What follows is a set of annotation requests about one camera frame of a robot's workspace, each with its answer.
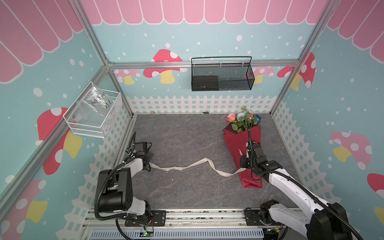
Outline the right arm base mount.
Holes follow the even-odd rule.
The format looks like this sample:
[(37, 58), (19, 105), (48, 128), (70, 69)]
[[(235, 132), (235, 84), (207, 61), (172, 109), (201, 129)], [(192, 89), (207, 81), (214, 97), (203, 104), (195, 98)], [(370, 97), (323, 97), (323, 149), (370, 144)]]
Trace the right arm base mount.
[(267, 210), (246, 208), (244, 210), (247, 226), (269, 226), (272, 221), (269, 219), (269, 213)]

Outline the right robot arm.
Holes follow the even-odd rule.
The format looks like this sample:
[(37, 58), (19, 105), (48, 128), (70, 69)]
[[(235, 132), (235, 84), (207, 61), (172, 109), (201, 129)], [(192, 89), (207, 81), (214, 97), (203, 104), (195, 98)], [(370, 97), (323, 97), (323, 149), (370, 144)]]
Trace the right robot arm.
[(362, 239), (349, 224), (347, 213), (340, 204), (331, 204), (318, 197), (291, 177), (279, 163), (267, 160), (259, 143), (249, 141), (247, 154), (241, 157), (240, 165), (249, 169), (252, 176), (278, 188), (300, 209), (297, 212), (276, 200), (269, 200), (260, 205), (257, 219), (261, 224), (283, 224), (308, 240)]

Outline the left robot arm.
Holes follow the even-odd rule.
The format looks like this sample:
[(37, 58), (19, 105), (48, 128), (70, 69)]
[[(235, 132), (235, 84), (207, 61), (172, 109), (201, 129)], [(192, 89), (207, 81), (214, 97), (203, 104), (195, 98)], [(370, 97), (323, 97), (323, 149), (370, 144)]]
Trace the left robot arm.
[(122, 163), (113, 169), (102, 170), (98, 176), (94, 212), (99, 221), (132, 219), (145, 225), (152, 220), (148, 201), (134, 197), (132, 177), (150, 171), (151, 147), (147, 142), (131, 144)]

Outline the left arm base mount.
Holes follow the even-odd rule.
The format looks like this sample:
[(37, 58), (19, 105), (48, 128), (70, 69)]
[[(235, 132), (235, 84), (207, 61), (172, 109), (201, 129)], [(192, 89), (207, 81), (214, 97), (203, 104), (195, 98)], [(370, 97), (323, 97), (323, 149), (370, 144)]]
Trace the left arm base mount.
[(152, 210), (151, 219), (143, 220), (142, 217), (137, 219), (127, 219), (125, 220), (125, 227), (164, 227), (166, 224), (167, 212), (164, 210)]

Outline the light blue fake flower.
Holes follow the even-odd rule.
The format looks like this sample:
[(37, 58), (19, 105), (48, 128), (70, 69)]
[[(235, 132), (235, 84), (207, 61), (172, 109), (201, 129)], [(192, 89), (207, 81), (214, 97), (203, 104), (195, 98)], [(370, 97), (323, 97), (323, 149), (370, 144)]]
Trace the light blue fake flower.
[(254, 125), (254, 118), (252, 120), (248, 119), (246, 117), (246, 113), (252, 113), (250, 110), (247, 109), (246, 106), (243, 106), (241, 108), (241, 111), (237, 113), (237, 120), (231, 124), (232, 130), (234, 130), (236, 133), (242, 133), (246, 132), (247, 130), (250, 130), (251, 128), (255, 127)]

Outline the dark red wrapping paper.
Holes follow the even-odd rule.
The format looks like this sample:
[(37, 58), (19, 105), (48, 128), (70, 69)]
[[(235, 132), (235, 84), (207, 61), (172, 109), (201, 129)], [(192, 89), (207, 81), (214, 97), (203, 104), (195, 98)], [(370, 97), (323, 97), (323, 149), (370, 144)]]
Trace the dark red wrapping paper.
[[(240, 160), (241, 156), (247, 155), (247, 146), (248, 146), (248, 132), (237, 133), (231, 127), (231, 124), (228, 124), (224, 129), (224, 140), (226, 145), (234, 159), (236, 167), (238, 170), (241, 168)], [(244, 188), (262, 188), (263, 182), (260, 177), (251, 177), (251, 170), (245, 169), (243, 172), (239, 173), (241, 183)]]

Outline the dark blue fake rose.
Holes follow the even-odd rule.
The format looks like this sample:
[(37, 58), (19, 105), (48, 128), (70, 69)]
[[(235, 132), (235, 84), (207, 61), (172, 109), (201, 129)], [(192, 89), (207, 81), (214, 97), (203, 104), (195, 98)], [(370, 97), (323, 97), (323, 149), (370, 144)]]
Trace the dark blue fake rose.
[(259, 115), (254, 115), (254, 125), (257, 126), (261, 121), (261, 117)]

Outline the cream ribbon strip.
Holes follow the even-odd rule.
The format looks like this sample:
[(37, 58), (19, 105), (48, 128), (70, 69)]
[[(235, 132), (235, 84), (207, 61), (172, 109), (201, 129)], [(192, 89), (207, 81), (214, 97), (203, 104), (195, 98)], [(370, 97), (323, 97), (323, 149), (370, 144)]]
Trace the cream ribbon strip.
[(150, 163), (150, 166), (151, 166), (151, 168), (168, 172), (168, 171), (171, 171), (171, 170), (182, 171), (182, 170), (186, 170), (186, 169), (189, 169), (189, 168), (192, 168), (192, 167), (204, 164), (204, 163), (208, 163), (209, 167), (211, 169), (213, 169), (217, 174), (219, 174), (220, 176), (223, 176), (223, 177), (227, 177), (227, 178), (247, 170), (245, 168), (240, 168), (240, 169), (236, 170), (234, 173), (226, 173), (226, 172), (217, 170), (216, 167), (215, 167), (214, 162), (211, 159), (208, 159), (208, 158), (201, 159), (201, 160), (199, 160), (199, 161), (197, 161), (197, 162), (195, 162), (195, 163), (193, 163), (193, 164), (191, 164), (191, 165), (189, 165), (187, 167), (173, 166), (173, 167), (164, 167), (164, 168), (162, 168), (162, 167), (159, 167), (159, 166), (157, 166), (157, 165), (155, 165), (153, 163)]

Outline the pink orange fake rose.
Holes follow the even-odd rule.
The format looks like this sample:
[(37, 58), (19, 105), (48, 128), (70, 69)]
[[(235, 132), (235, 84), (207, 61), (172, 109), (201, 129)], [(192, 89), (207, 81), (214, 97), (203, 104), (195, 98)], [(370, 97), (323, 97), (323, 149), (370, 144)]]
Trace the pink orange fake rose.
[(226, 120), (229, 121), (230, 123), (233, 123), (237, 120), (237, 115), (236, 114), (229, 114), (226, 117)]

